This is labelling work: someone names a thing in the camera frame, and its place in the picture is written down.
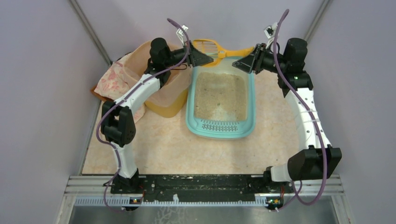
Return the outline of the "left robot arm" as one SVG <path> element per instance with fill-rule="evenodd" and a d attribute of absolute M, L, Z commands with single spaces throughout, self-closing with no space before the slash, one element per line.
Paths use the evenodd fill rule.
<path fill-rule="evenodd" d="M 102 105 L 97 133 L 105 136 L 104 144 L 113 148 L 117 171 L 108 182 L 113 194 L 134 193 L 140 189 L 138 168 L 133 158 L 132 140 L 136 134 L 133 115 L 154 93 L 165 86 L 171 70 L 181 64 L 191 67 L 212 63 L 214 59 L 186 41 L 181 49 L 171 50 L 165 39 L 151 41 L 147 68 L 140 80 L 115 101 Z"/>

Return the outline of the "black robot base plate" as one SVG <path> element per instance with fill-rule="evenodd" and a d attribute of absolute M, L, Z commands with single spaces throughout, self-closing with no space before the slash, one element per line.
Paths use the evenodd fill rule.
<path fill-rule="evenodd" d="M 136 194 L 140 202 L 250 202 L 257 194 L 279 197 L 292 193 L 287 182 L 270 182 L 263 175 L 139 175 L 115 177 L 112 194 Z"/>

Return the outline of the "yellow litter scoop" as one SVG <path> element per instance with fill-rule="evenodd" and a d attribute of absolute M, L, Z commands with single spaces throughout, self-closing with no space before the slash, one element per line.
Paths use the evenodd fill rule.
<path fill-rule="evenodd" d="M 195 39 L 192 41 L 193 46 L 200 52 L 213 58 L 213 62 L 204 65 L 204 67 L 217 66 L 226 57 L 245 57 L 248 56 L 254 47 L 240 50 L 228 50 L 221 47 L 215 40 Z"/>

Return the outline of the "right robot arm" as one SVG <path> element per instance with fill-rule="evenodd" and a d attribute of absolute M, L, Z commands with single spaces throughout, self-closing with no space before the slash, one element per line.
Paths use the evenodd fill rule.
<path fill-rule="evenodd" d="M 314 103 L 313 83 L 304 70 L 308 53 L 307 42 L 300 38 L 287 41 L 285 50 L 274 58 L 272 50 L 257 44 L 246 57 L 232 66 L 245 73 L 258 74 L 263 70 L 277 73 L 278 86 L 294 115 L 299 139 L 299 151 L 280 166 L 267 167 L 265 175 L 269 182 L 320 180 L 323 172 L 329 178 L 342 158 L 341 149 L 333 147 L 322 128 Z"/>

